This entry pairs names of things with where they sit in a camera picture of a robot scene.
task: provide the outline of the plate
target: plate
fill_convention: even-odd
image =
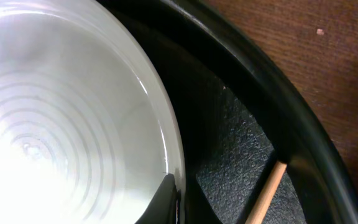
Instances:
[[[167,173],[172,106],[141,47],[90,0],[0,1],[0,223],[134,223]]]

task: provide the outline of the wooden stick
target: wooden stick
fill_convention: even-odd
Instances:
[[[266,184],[264,185],[258,197],[258,200],[256,201],[251,213],[248,216],[246,224],[262,223],[286,168],[286,164],[280,161],[276,162],[266,181]]]

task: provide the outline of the concentric ring pattern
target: concentric ring pattern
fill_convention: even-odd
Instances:
[[[181,178],[154,71],[98,16],[115,24],[90,0],[0,1],[0,223],[134,223]]]

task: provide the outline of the wood grain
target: wood grain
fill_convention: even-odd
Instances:
[[[253,39],[296,86],[358,193],[358,0],[205,1]]]
[[[277,187],[280,184],[286,168],[286,164],[280,161],[276,162],[262,191],[260,192],[258,200],[247,218],[246,224],[261,224],[263,222],[267,209],[272,202],[273,196],[276,193]]]

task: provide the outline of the small speck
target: small speck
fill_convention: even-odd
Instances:
[[[324,35],[324,30],[322,30],[322,29],[317,29],[316,34],[317,34],[317,35]]]

